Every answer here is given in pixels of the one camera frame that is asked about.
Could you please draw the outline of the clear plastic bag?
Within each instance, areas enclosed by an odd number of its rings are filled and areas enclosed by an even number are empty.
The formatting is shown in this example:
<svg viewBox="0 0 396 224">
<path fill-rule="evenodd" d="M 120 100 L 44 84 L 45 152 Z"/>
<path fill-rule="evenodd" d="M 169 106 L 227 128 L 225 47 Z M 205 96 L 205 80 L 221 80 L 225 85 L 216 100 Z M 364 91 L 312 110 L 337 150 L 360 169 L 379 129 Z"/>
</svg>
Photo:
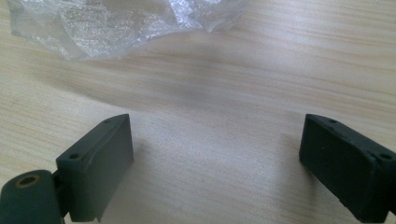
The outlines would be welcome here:
<svg viewBox="0 0 396 224">
<path fill-rule="evenodd" d="M 121 58 L 153 38 L 231 29 L 248 0 L 7 0 L 10 29 L 67 60 Z"/>
</svg>

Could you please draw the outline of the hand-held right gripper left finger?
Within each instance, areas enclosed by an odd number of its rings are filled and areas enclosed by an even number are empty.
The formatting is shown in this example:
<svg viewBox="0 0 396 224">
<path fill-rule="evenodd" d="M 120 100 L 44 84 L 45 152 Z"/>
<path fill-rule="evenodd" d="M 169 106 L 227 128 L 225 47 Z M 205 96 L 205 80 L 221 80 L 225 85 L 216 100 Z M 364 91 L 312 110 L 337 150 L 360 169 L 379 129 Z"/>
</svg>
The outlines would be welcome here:
<svg viewBox="0 0 396 224">
<path fill-rule="evenodd" d="M 75 222 L 100 220 L 133 160 L 130 117 L 100 122 L 56 159 L 62 213 Z"/>
</svg>

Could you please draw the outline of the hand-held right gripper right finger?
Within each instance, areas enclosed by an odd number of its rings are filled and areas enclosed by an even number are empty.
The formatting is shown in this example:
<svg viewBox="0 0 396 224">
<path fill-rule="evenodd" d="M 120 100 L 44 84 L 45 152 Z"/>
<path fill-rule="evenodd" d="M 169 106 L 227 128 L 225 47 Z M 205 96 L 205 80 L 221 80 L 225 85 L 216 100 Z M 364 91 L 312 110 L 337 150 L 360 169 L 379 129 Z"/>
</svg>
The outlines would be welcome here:
<svg viewBox="0 0 396 224">
<path fill-rule="evenodd" d="M 299 158 L 360 222 L 396 215 L 396 152 L 335 119 L 307 114 Z"/>
</svg>

